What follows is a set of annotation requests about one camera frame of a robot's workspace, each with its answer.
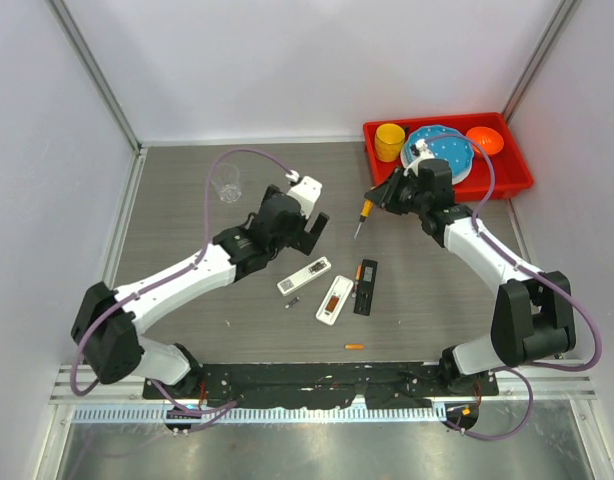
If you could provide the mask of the yellow handled screwdriver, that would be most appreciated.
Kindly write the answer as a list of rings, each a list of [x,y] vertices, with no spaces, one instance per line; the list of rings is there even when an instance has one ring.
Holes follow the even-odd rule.
[[[357,239],[365,221],[367,220],[367,218],[369,217],[371,213],[372,208],[373,208],[373,203],[370,200],[365,200],[363,203],[363,207],[361,209],[360,215],[359,215],[358,225],[357,225],[357,228],[353,236],[354,240]]]

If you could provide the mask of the white remote with batteries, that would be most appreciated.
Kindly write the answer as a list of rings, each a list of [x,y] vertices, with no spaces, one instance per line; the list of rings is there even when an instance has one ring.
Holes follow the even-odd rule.
[[[277,288],[283,297],[288,296],[327,273],[331,267],[331,262],[325,256],[320,257],[278,282]]]

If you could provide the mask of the black remote control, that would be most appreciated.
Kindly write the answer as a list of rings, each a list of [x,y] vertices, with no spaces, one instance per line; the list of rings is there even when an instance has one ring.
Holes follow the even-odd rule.
[[[362,316],[369,316],[376,283],[376,273],[378,262],[370,259],[363,259],[361,262],[362,271],[360,279],[356,282],[354,313]]]

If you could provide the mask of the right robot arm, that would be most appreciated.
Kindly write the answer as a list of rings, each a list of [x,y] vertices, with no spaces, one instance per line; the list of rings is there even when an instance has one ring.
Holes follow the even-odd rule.
[[[496,368],[573,349],[576,328],[566,276],[523,262],[468,206],[457,203],[447,161],[426,159],[413,170],[397,167],[364,197],[386,212],[417,215],[422,230],[464,261],[495,295],[489,333],[442,352],[438,380],[444,391],[459,395]]]

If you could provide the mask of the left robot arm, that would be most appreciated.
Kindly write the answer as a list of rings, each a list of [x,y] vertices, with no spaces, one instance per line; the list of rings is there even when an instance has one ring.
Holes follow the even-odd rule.
[[[199,363],[182,345],[152,341],[145,332],[197,297],[264,269],[285,248],[310,254],[329,220],[321,213],[308,222],[321,190],[311,177],[287,192],[271,185],[257,212],[217,234],[200,252],[133,284],[89,287],[71,336],[97,383],[138,375],[164,384],[177,398],[192,397],[201,381]]]

